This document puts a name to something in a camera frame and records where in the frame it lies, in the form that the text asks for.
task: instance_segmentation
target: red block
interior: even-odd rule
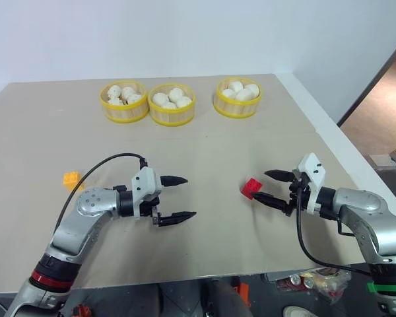
[[[249,193],[258,192],[260,188],[263,187],[263,184],[251,178],[247,181],[244,188],[240,191],[243,193],[248,199],[252,200],[253,197]]]

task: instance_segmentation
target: table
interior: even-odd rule
[[[163,228],[151,219],[111,222],[75,287],[313,267],[299,247],[294,217],[239,193],[254,177],[262,190],[287,199],[287,184],[263,172],[291,170],[309,152],[323,163],[326,186],[374,187],[396,214],[394,196],[293,75],[247,77],[265,94],[256,115],[244,120],[225,118],[212,106],[224,77],[139,79],[148,91],[169,82],[194,89],[195,118],[181,127],[158,125],[149,116],[131,124],[106,119],[98,93],[111,79],[9,84],[0,93],[0,293],[17,291],[44,253],[69,194],[63,173],[85,173],[120,152],[143,155],[161,174],[186,177],[188,184],[164,189],[160,210],[197,215]],[[119,158],[86,185],[129,185],[137,169],[137,160]],[[355,239],[339,236],[334,222],[305,215],[303,231],[317,257],[338,264],[363,261]]]

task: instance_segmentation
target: floor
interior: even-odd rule
[[[396,149],[396,61],[341,129],[364,156]]]
[[[365,264],[359,268],[366,269]],[[224,277],[227,283],[238,278]],[[202,317],[200,290],[208,279],[161,283],[159,285],[135,285],[107,287],[103,289],[86,289],[73,291],[62,309],[64,316],[70,316],[72,307],[83,304],[91,307],[95,317],[100,316],[158,316],[155,311],[155,299],[161,295],[162,313],[159,317]],[[240,277],[242,283],[249,285],[249,301],[253,317],[281,317],[285,306],[295,305],[307,308],[319,317],[380,317],[373,296],[366,290],[368,278],[354,274],[343,297],[334,305],[319,296],[315,291],[282,293],[275,283],[262,280],[260,275]],[[0,302],[8,307],[11,299]]]

